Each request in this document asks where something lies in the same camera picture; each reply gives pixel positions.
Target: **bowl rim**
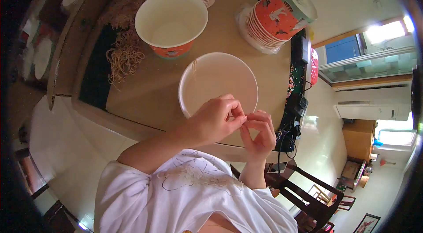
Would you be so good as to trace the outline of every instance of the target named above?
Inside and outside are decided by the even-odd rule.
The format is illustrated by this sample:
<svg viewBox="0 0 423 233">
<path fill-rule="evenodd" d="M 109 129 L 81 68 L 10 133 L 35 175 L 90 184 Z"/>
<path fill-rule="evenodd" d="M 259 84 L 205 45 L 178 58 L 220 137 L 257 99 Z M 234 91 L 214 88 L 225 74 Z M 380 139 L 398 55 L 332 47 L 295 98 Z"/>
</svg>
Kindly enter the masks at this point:
<svg viewBox="0 0 423 233">
<path fill-rule="evenodd" d="M 204 54 L 204 55 L 199 56 L 195 60 L 199 61 L 202 58 L 205 58 L 205 57 L 208 57 L 208 56 L 212 56 L 212 55 L 216 55 L 216 54 L 222 54 L 222 55 L 225 55 L 225 56 L 228 56 L 228 57 L 237 59 L 238 61 L 241 62 L 242 65 L 246 66 L 248 68 L 248 70 L 251 72 L 251 75 L 254 78 L 254 82 L 256 83 L 256 104 L 254 106 L 253 111 L 251 111 L 251 112 L 255 112 L 255 110 L 257 108 L 257 103 L 258 103 L 258 84 L 257 84 L 257 79 L 256 79 L 256 76 L 254 75 L 254 73 L 252 72 L 251 68 L 243 60 L 241 60 L 239 57 L 236 57 L 236 56 L 233 56 L 231 54 L 224 53 L 224 52 L 211 52 L 211 53 L 207 53 L 207 54 Z M 183 98 L 182 98 L 182 93 L 183 93 L 182 90 L 183 90 L 183 85 L 184 85 L 185 79 L 187 77 L 187 73 L 188 73 L 188 71 L 190 71 L 192 69 L 193 63 L 194 63 L 195 60 L 191 61 L 191 63 L 189 63 L 188 66 L 185 68 L 184 72 L 181 75 L 181 79 L 179 80 L 179 86 L 178 86 L 179 106 L 181 107 L 182 113 L 184 114 L 184 116 L 186 118 L 190 118 L 192 115 L 190 115 L 188 113 L 188 111 L 187 111 L 187 107 L 185 106 L 185 103 L 184 103 Z"/>
<path fill-rule="evenodd" d="M 137 23 L 140 21 L 140 18 L 138 17 L 141 11 L 141 8 L 143 8 L 143 6 L 148 6 L 149 3 L 151 3 L 152 0 L 146 0 L 141 6 L 140 8 L 138 8 L 137 13 L 135 14 L 135 18 L 134 18 L 134 26 L 135 26 L 135 31 L 137 32 L 137 35 L 139 36 L 139 38 L 141 38 L 144 42 L 146 42 L 148 45 L 152 45 L 155 46 L 157 48 L 175 48 L 181 45 L 185 45 L 191 41 L 193 41 L 194 39 L 196 39 L 199 35 L 201 35 L 201 33 L 204 31 L 204 29 L 206 28 L 207 23 L 209 22 L 209 11 L 207 10 L 206 5 L 204 4 L 204 2 L 202 0 L 196 0 L 196 2 L 198 3 L 198 5 L 201 8 L 201 10 L 203 12 L 205 12 L 205 16 L 206 16 L 206 20 L 204 21 L 203 27 L 201 28 L 201 30 L 198 32 L 198 34 L 194 35 L 190 40 L 184 41 L 182 43 L 179 44 L 175 44 L 175 45 L 158 45 L 155 43 L 152 43 L 151 41 L 148 41 L 147 39 L 145 39 L 142 35 L 140 35 L 140 33 L 138 32 L 138 28 L 137 28 Z"/>
</svg>

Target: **painting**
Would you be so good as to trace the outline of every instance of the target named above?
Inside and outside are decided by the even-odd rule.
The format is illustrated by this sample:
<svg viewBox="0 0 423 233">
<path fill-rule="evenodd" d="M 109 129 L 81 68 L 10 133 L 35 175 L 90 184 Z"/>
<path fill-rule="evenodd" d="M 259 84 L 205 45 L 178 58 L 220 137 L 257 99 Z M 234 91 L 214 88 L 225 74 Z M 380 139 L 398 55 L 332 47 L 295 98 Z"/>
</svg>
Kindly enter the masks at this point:
<svg viewBox="0 0 423 233">
<path fill-rule="evenodd" d="M 354 233 L 371 233 L 379 220 L 379 216 L 366 214 L 358 227 L 354 230 Z"/>
</svg>

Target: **white t-shirt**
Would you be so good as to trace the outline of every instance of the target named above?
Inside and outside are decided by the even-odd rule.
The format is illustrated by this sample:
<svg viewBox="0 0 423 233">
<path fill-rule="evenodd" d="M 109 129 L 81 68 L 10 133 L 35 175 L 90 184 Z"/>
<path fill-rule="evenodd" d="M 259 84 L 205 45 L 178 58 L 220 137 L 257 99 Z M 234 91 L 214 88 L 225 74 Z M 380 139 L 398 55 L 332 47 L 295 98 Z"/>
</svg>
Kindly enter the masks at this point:
<svg viewBox="0 0 423 233">
<path fill-rule="evenodd" d="M 268 188 L 251 190 L 221 159 L 182 150 L 148 175 L 119 162 L 104 169 L 95 232 L 195 233 L 218 213 L 240 232 L 297 232 L 297 222 Z"/>
</svg>

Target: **dried noodles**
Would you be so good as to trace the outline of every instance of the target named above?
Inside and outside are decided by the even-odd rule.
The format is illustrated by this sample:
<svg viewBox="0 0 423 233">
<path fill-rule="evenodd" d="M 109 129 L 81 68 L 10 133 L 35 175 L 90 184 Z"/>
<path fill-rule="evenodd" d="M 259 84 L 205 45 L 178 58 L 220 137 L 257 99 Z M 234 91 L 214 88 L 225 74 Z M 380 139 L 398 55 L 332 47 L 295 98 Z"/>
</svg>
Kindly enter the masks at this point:
<svg viewBox="0 0 423 233">
<path fill-rule="evenodd" d="M 125 76 L 135 74 L 138 64 L 145 58 L 141 52 L 141 39 L 135 31 L 134 21 L 138 8 L 146 0 L 113 0 L 109 9 L 100 18 L 104 24 L 110 24 L 113 29 L 121 29 L 117 35 L 114 48 L 106 52 L 110 63 L 111 74 L 109 83 L 125 81 Z"/>
</svg>

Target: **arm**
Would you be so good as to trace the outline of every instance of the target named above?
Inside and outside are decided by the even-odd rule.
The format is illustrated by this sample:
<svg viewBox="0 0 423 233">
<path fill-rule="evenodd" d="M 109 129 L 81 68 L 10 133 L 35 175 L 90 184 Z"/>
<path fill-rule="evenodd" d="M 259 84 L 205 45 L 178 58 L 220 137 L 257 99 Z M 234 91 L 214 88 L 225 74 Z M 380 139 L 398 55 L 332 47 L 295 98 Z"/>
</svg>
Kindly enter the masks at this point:
<svg viewBox="0 0 423 233">
<path fill-rule="evenodd" d="M 235 116 L 231 122 L 226 121 L 229 112 Z M 246 119 L 241 104 L 232 95 L 211 99 L 175 130 L 141 141 L 126 149 L 119 156 L 118 162 L 151 174 L 185 148 L 222 140 L 237 130 Z"/>
<path fill-rule="evenodd" d="M 239 180 L 252 190 L 266 188 L 264 179 L 266 158 L 276 145 L 272 118 L 270 114 L 262 110 L 258 110 L 257 113 L 246 114 L 246 116 L 247 121 L 241 126 L 240 130 L 248 160 Z M 254 140 L 251 139 L 248 129 L 260 131 Z"/>
</svg>

